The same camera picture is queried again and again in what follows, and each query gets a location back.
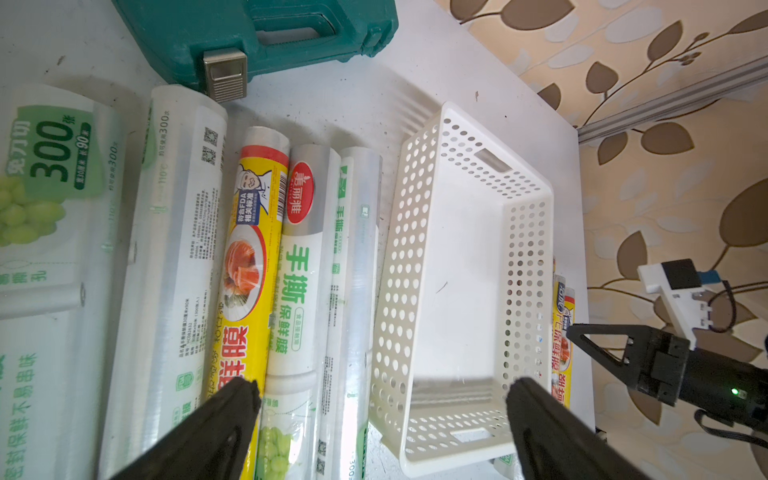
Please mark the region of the white plastic perforated basket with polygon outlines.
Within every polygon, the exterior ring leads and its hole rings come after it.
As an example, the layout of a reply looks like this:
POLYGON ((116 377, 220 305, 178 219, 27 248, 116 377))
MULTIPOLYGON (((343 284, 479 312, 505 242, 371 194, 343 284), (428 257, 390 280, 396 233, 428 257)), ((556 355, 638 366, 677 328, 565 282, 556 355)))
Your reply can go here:
POLYGON ((506 397, 552 380, 554 193, 447 102, 402 145, 370 420, 418 477, 512 453, 506 397))

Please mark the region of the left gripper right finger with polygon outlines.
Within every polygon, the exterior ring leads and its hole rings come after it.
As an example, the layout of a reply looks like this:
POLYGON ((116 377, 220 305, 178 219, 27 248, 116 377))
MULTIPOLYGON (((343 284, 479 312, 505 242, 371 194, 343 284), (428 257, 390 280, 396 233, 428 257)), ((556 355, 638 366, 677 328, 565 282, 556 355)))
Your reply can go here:
POLYGON ((506 407, 526 479, 647 477, 531 378, 520 378, 509 387, 506 407))

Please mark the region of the red oval label wrap roll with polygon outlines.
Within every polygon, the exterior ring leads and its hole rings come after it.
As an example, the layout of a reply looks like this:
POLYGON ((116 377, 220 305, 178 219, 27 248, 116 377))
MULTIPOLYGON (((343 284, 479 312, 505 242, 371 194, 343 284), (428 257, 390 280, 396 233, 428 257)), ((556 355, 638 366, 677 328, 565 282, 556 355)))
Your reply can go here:
POLYGON ((312 478, 330 311, 340 157, 307 144, 291 151, 276 298, 260 414, 258 479, 312 478))

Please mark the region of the clear green label wrap roll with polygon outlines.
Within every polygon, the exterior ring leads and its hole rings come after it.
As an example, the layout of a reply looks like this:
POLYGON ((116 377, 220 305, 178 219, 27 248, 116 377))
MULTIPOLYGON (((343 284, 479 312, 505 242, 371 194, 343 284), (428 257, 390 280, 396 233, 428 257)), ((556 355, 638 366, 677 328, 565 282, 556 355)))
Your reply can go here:
POLYGON ((328 336, 315 444, 318 479, 365 477, 382 157, 341 152, 328 336))

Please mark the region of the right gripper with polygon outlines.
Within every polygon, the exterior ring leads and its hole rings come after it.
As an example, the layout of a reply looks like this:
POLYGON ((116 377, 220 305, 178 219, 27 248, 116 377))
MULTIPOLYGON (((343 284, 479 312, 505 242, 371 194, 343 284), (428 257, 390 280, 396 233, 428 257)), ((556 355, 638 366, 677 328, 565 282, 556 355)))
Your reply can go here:
POLYGON ((689 403, 722 423, 767 427, 767 371, 750 363, 690 347, 650 326, 572 324, 567 338, 628 388, 673 406, 689 403), (614 355, 596 338, 624 339, 614 355))

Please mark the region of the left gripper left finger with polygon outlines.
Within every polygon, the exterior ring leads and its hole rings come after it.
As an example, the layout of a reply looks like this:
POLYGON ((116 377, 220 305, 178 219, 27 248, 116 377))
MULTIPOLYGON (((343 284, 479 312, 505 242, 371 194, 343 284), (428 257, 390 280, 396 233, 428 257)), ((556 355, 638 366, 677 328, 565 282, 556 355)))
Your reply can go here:
POLYGON ((238 479, 260 408, 258 383, 236 377, 114 477, 238 479))

